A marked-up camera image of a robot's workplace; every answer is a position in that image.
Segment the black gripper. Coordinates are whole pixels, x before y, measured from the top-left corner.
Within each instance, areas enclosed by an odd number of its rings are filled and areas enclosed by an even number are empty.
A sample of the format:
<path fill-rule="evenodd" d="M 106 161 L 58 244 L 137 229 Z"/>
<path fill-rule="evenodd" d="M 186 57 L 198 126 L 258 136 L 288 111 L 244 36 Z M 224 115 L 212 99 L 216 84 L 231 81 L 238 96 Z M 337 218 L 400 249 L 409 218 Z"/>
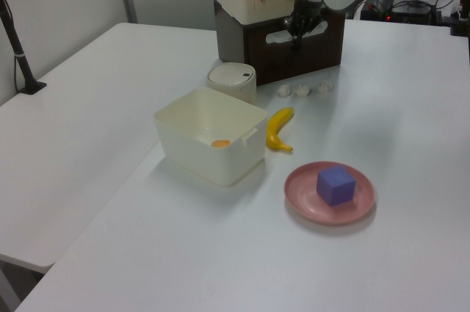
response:
<path fill-rule="evenodd" d="M 291 15 L 284 20 L 286 30 L 292 37 L 292 50 L 302 48 L 302 36 L 311 33 L 321 22 L 321 0 L 293 0 Z"/>

